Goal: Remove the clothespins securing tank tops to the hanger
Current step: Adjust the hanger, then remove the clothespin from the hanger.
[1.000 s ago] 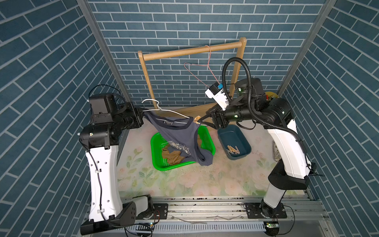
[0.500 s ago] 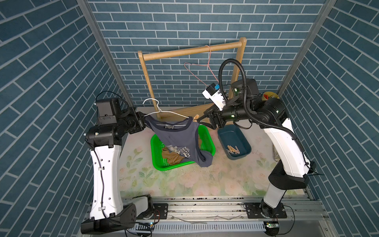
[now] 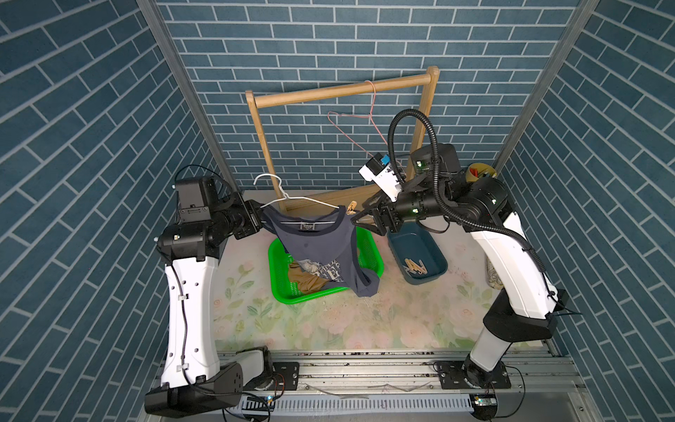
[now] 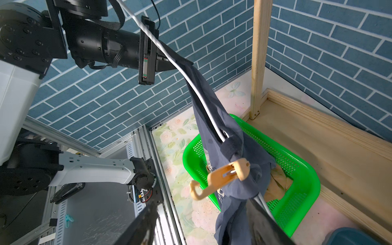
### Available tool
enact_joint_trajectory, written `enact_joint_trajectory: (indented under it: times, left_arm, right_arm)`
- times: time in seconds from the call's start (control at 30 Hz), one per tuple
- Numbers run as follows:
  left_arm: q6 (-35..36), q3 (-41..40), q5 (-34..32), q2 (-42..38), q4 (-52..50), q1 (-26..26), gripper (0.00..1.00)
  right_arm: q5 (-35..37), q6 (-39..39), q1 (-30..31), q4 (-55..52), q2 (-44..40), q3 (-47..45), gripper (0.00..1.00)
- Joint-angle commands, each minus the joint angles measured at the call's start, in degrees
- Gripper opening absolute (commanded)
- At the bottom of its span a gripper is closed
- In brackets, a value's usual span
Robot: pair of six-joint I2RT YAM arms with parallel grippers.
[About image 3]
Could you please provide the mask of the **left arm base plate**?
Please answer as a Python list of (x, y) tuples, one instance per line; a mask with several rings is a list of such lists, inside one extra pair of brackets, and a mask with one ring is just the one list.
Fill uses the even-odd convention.
[(272, 364), (272, 376), (265, 380), (264, 390), (275, 391), (277, 395), (281, 392), (298, 389), (300, 378), (299, 362), (274, 362)]

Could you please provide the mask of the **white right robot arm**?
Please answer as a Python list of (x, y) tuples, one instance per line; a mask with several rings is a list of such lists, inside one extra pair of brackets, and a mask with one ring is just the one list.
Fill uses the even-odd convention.
[(554, 314), (564, 309), (565, 293), (546, 276), (527, 242), (506, 185), (488, 173), (460, 167), (455, 148), (426, 146), (411, 154), (414, 176), (400, 181), (396, 163), (376, 154), (360, 168), (379, 192), (365, 201), (353, 223), (378, 235), (397, 233), (407, 222), (441, 216), (460, 225), (485, 252), (503, 290), (483, 319), (483, 329), (461, 371), (464, 382), (488, 388), (502, 372), (504, 354), (514, 343), (550, 339)]

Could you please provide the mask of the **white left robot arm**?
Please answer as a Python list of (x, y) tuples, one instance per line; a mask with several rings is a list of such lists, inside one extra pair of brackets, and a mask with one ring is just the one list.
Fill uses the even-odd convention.
[(184, 418), (236, 406), (244, 388), (274, 379), (267, 347), (222, 363), (214, 340), (214, 276), (229, 237), (262, 228), (257, 206), (240, 193), (220, 195), (213, 176), (181, 179), (176, 221), (156, 239), (169, 293), (169, 339), (158, 387), (144, 397), (150, 415)]

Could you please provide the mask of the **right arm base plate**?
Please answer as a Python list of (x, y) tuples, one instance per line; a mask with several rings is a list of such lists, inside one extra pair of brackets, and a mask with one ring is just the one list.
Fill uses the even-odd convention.
[(471, 360), (437, 360), (432, 364), (443, 390), (509, 390), (512, 383), (503, 362), (485, 371)]

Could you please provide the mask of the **dark grey tank top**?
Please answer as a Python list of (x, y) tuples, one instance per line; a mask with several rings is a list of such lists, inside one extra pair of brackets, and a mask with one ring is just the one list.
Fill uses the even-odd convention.
[(262, 215), (265, 228), (304, 272), (327, 280), (331, 288), (350, 288), (358, 297), (378, 292), (379, 275), (359, 263), (356, 227), (346, 207), (307, 219), (286, 216), (273, 207), (263, 209)]

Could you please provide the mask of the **tan tank top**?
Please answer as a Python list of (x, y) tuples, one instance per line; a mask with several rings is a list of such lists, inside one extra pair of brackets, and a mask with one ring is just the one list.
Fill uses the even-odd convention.
[(290, 264), (288, 279), (303, 295), (319, 292), (329, 282), (320, 276), (305, 272), (297, 262)]

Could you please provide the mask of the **white wire hanger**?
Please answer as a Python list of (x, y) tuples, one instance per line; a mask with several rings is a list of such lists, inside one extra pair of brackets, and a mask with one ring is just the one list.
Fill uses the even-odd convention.
[(339, 206), (335, 206), (335, 205), (332, 205), (332, 204), (326, 203), (326, 202), (321, 202), (321, 200), (316, 200), (316, 199), (305, 197), (305, 196), (290, 196), (284, 190), (284, 188), (282, 186), (283, 179), (280, 178), (279, 176), (275, 175), (275, 174), (272, 174), (272, 173), (258, 174), (258, 176), (256, 176), (255, 179), (253, 180), (253, 185), (256, 185), (258, 183), (258, 181), (263, 177), (269, 177), (269, 178), (272, 179), (272, 181), (277, 182), (279, 192), (281, 193), (281, 198), (278, 198), (276, 200), (272, 200), (271, 202), (267, 202), (266, 204), (261, 206), (262, 209), (264, 209), (265, 207), (270, 207), (270, 206), (272, 206), (272, 204), (285, 202), (286, 200), (305, 200), (306, 202), (313, 202), (313, 203), (316, 203), (316, 204), (319, 204), (319, 205), (322, 205), (322, 206), (325, 206), (325, 207), (331, 207), (332, 209), (338, 209), (339, 208)]

